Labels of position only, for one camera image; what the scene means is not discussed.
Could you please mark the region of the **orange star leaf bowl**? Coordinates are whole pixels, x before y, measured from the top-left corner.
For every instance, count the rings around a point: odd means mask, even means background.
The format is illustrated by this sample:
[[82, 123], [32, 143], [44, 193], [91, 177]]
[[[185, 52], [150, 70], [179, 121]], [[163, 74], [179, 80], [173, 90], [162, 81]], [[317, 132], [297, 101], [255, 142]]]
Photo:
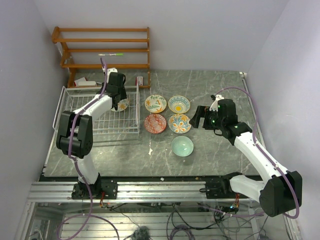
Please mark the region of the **orange star leaf bowl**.
[[117, 104], [117, 109], [113, 107], [111, 111], [113, 112], [122, 112], [124, 111], [130, 104], [130, 101], [128, 98], [122, 99], [118, 104]]

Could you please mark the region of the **star and leaves bowl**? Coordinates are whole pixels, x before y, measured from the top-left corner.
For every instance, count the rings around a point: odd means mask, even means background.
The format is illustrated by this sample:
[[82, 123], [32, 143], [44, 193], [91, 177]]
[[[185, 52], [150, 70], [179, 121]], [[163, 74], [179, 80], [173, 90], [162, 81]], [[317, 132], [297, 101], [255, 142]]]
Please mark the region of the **star and leaves bowl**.
[[159, 114], [166, 109], [167, 101], [163, 96], [153, 94], [146, 98], [144, 105], [150, 113]]

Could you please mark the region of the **red patterned blue bowl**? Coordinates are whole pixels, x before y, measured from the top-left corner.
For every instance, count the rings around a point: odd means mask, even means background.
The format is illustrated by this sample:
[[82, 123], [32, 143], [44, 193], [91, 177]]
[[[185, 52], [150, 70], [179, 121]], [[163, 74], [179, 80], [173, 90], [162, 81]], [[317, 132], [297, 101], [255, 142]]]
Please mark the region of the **red patterned blue bowl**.
[[151, 134], [160, 134], [166, 129], [167, 121], [162, 115], [153, 113], [145, 118], [144, 127]]

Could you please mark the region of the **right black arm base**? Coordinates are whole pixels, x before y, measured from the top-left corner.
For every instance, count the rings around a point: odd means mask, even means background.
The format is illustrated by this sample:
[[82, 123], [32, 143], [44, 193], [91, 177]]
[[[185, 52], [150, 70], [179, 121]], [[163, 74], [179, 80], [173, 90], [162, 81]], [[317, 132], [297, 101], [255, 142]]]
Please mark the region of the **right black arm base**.
[[206, 182], [199, 192], [204, 193], [207, 199], [226, 199], [232, 194], [229, 184], [223, 180]]

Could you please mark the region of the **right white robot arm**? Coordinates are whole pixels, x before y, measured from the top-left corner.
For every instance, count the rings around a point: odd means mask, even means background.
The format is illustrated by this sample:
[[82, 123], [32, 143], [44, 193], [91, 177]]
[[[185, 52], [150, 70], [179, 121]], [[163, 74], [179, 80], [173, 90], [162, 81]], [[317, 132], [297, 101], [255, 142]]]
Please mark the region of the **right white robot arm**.
[[302, 205], [302, 176], [297, 171], [289, 171], [260, 145], [253, 130], [238, 120], [233, 100], [220, 95], [213, 99], [211, 106], [199, 105], [189, 123], [197, 129], [204, 119], [202, 127], [219, 131], [218, 136], [240, 150], [261, 177], [257, 181], [240, 172], [227, 174], [221, 180], [221, 194], [226, 198], [240, 194], [255, 200], [269, 217], [295, 210], [293, 217], [297, 218]]

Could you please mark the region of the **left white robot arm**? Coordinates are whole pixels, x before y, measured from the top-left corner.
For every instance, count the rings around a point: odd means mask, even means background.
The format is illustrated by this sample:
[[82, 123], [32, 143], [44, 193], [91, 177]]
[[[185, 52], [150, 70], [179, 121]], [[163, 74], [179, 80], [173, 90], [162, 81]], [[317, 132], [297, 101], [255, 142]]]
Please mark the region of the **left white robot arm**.
[[105, 81], [97, 94], [75, 111], [63, 111], [60, 116], [56, 147], [73, 162], [78, 174], [71, 198], [96, 199], [103, 192], [101, 175], [94, 166], [93, 123], [102, 114], [118, 109], [118, 103], [127, 98], [126, 76], [123, 73], [105, 74]]

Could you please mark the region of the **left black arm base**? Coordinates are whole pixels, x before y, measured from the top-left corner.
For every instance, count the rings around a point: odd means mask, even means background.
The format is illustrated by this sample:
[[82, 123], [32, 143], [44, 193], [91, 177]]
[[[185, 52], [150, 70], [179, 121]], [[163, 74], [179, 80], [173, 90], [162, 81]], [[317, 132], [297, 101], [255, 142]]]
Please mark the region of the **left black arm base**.
[[93, 200], [97, 199], [106, 199], [106, 200], [115, 200], [118, 194], [118, 185], [115, 182], [103, 180], [98, 185], [90, 184], [89, 185], [91, 195], [85, 183], [78, 182], [73, 186], [71, 198], [73, 200]]

